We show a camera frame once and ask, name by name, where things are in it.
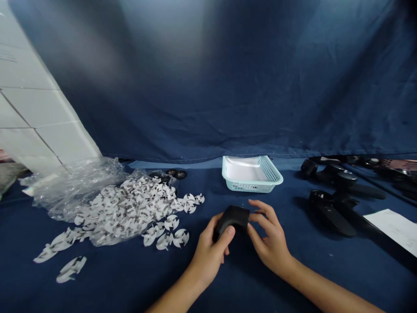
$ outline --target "gray cloth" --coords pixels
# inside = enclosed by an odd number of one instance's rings
[[[2,163],[0,164],[0,201],[2,196],[16,181],[16,178],[27,168],[20,163]]]

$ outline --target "left hand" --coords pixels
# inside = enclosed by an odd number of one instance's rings
[[[212,217],[201,233],[194,257],[184,273],[203,289],[206,289],[216,277],[220,264],[225,262],[225,255],[229,255],[228,245],[235,236],[235,228],[228,226],[220,239],[216,243],[213,242],[214,227],[222,215],[223,213],[220,213]]]

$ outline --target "white paper sheet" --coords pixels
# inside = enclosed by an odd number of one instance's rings
[[[404,216],[386,209],[364,215],[368,221],[417,257],[417,225]]]

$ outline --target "pile of white clips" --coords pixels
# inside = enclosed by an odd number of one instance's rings
[[[95,246],[104,246],[143,234],[144,246],[152,245],[158,238],[158,250],[168,250],[171,244],[181,248],[181,245],[187,244],[189,233],[185,229],[173,233],[179,225],[179,219],[172,214],[181,211],[192,214],[197,205],[202,203],[204,196],[201,194],[186,194],[183,198],[177,198],[175,188],[162,183],[157,177],[143,176],[138,180],[126,180],[120,187],[107,186],[90,202],[90,206],[77,214],[74,223],[79,227],[73,230],[68,228],[58,235],[34,262],[45,262],[58,251],[86,238],[90,238]],[[57,282],[73,280],[71,275],[78,274],[85,261],[85,257],[79,257],[65,265]]]

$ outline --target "hand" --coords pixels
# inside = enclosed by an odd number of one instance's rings
[[[225,262],[225,255],[229,255],[228,245],[235,236],[235,228],[228,226],[220,239],[216,243],[213,242],[214,227],[222,215],[223,213],[214,216],[201,233],[194,257],[184,273],[187,277],[197,280],[203,290],[212,283],[220,264]]]
[[[249,216],[249,220],[259,223],[268,236],[261,238],[255,228],[248,223],[248,233],[256,253],[271,271],[286,279],[294,271],[296,261],[288,251],[284,230],[277,215],[271,206],[259,200],[249,200],[249,204],[259,208],[255,211],[256,214]]]

